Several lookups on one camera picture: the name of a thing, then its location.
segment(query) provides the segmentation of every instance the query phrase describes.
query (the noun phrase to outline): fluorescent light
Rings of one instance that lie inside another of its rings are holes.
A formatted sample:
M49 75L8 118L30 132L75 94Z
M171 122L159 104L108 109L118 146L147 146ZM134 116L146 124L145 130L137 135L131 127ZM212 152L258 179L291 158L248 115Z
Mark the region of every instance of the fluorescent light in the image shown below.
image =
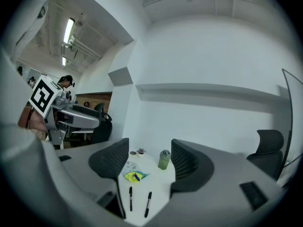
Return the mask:
M72 18L70 18L67 22L67 26L66 26L66 30L65 30L65 34L64 34L64 42L68 43L68 39L70 38L70 34L71 34L71 28L74 24L75 20L73 20Z

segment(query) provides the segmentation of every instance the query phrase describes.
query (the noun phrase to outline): black marker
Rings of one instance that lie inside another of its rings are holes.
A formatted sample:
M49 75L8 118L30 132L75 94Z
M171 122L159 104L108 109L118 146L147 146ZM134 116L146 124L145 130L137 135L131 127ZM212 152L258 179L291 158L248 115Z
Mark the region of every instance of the black marker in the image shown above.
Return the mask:
M148 194L148 202L147 202L147 207L146 207L146 211L145 211L145 215L144 215L145 218L148 216L148 211L150 210L151 199L152 199L152 193L150 192Z
M129 194L130 194L130 197L129 197L129 200L130 200L130 208L131 208L131 211L133 211L133 188L130 187L129 188Z

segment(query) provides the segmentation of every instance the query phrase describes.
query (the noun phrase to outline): wooden wall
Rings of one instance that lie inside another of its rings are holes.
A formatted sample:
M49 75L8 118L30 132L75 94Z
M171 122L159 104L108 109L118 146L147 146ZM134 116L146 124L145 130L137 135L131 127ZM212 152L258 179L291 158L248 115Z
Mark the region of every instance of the wooden wall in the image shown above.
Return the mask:
M94 109L97 104L105 103L104 112L107 113L111 97L111 93L78 94L76 101L81 106L84 106L85 102L89 102L89 108L91 109Z

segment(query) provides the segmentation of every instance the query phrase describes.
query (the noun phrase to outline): gray office chair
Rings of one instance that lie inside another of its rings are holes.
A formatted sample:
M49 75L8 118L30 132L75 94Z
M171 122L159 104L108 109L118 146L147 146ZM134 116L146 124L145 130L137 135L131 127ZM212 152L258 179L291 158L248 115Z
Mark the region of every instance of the gray office chair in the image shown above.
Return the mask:
M260 136L257 152L246 159L277 180L283 159L280 151L284 145L283 135L277 130L258 130L257 133Z

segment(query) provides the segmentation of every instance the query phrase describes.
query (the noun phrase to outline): green drink bottle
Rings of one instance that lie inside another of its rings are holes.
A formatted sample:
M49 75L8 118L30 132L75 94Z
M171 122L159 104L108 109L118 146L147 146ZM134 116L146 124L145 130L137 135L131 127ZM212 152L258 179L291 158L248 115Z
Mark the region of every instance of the green drink bottle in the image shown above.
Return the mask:
M167 166L169 165L170 158L171 158L171 153L169 150L165 149L161 151L158 168L162 170L166 170Z

